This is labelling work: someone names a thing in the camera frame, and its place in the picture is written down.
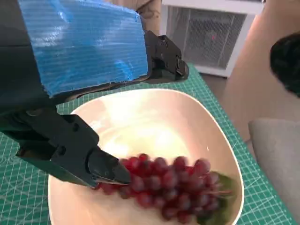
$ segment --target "green cutting mat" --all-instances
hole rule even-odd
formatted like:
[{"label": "green cutting mat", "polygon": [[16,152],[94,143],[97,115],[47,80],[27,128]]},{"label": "green cutting mat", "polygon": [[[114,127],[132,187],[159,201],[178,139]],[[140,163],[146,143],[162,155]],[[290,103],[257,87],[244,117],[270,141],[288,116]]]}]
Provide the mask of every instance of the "green cutting mat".
[{"label": "green cutting mat", "polygon": [[[69,114],[79,105],[102,95],[142,88],[168,88],[197,98],[216,118],[239,162],[245,186],[245,202],[238,224],[296,224],[252,158],[232,123],[195,68],[182,83],[138,84],[119,90],[88,94],[59,105],[59,113]],[[0,224],[50,224],[48,216],[48,176],[15,157],[18,145],[0,135]]]}]

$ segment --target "blue painter's tape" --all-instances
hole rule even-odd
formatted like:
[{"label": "blue painter's tape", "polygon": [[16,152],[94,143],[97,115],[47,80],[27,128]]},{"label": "blue painter's tape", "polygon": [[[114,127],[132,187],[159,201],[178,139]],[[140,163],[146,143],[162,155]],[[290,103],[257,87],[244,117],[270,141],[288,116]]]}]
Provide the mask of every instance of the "blue painter's tape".
[{"label": "blue painter's tape", "polygon": [[140,16],[100,0],[19,0],[41,82],[53,97],[147,74]]}]

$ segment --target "square bowl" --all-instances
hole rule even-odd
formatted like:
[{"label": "square bowl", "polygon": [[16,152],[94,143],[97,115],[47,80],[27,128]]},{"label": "square bowl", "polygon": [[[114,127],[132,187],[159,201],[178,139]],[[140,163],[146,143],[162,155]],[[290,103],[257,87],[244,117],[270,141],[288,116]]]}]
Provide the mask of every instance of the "square bowl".
[{"label": "square bowl", "polygon": [[[244,202],[240,168],[233,150],[209,111],[195,98],[168,89],[119,92],[89,101],[73,111],[99,135],[102,150],[118,158],[139,153],[171,163],[186,156],[192,164],[206,158],[211,169],[236,182],[236,200],[228,224],[236,224]],[[164,225],[158,210],[144,210],[133,199],[104,195],[49,176],[52,225]],[[190,224],[197,224],[194,218]]]}]

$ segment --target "grape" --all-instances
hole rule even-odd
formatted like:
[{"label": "grape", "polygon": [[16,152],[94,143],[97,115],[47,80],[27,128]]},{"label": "grape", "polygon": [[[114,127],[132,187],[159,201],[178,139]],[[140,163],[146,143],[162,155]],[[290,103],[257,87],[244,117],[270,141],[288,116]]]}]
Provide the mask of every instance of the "grape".
[{"label": "grape", "polygon": [[139,193],[136,197],[137,203],[143,208],[149,208],[152,206],[152,196],[146,192]]},{"label": "grape", "polygon": [[134,171],[137,170],[139,164],[140,164],[140,160],[137,157],[130,157],[127,169],[133,173]]},{"label": "grape", "polygon": [[187,171],[179,171],[177,173],[179,183],[187,183],[189,181],[189,174]]},{"label": "grape", "polygon": [[177,207],[182,211],[188,210],[191,206],[191,200],[189,198],[189,194],[187,193],[179,195],[177,201]]},{"label": "grape", "polygon": [[201,190],[203,185],[204,185],[203,178],[192,175],[189,178],[189,181],[186,186],[186,190],[191,193],[196,192],[196,191]]},{"label": "grape", "polygon": [[161,179],[161,183],[162,183],[162,186],[165,188],[168,188],[168,189],[174,188],[178,183],[176,173],[173,170],[167,171],[163,175],[163,177]]},{"label": "grape", "polygon": [[176,208],[166,207],[166,208],[163,208],[163,210],[162,210],[162,216],[164,219],[170,220],[176,216],[177,212],[178,212],[178,210]]},{"label": "grape", "polygon": [[168,165],[164,158],[158,157],[154,160],[154,170],[158,175],[164,174],[168,169]]},{"label": "grape", "polygon": [[208,195],[198,195],[197,205],[202,207],[202,206],[208,204],[209,201],[210,201],[210,198]]},{"label": "grape", "polygon": [[113,184],[102,183],[101,188],[106,195],[112,195],[117,189]]},{"label": "grape", "polygon": [[177,214],[178,221],[182,224],[188,224],[192,220],[192,215],[186,211],[180,211]]},{"label": "grape", "polygon": [[129,186],[120,187],[118,192],[123,199],[128,199],[132,196],[132,192]]},{"label": "grape", "polygon": [[153,191],[158,191],[161,188],[161,180],[158,176],[150,176],[145,183],[147,188]]},{"label": "grape", "polygon": [[173,162],[173,166],[176,171],[184,170],[186,167],[186,164],[187,164],[187,158],[184,156],[177,157]]},{"label": "grape", "polygon": [[161,196],[156,196],[153,205],[155,208],[161,209],[165,205],[165,200]]},{"label": "grape", "polygon": [[149,159],[149,156],[147,154],[145,154],[145,153],[142,153],[142,154],[139,155],[139,160],[141,162],[144,162],[144,161],[146,161],[148,159]]},{"label": "grape", "polygon": [[193,173],[197,176],[203,176],[210,171],[210,163],[204,158],[198,159],[193,167]]},{"label": "grape", "polygon": [[166,201],[172,201],[178,196],[178,191],[176,189],[171,189],[171,190],[165,190],[163,193],[164,198]]},{"label": "grape", "polygon": [[137,173],[142,176],[149,176],[152,174],[152,162],[149,160],[145,160],[140,162]]},{"label": "grape", "polygon": [[219,180],[219,175],[216,172],[210,172],[204,177],[206,186],[212,186]]},{"label": "grape", "polygon": [[130,186],[135,192],[141,192],[145,189],[144,181],[139,176],[132,176]]}]

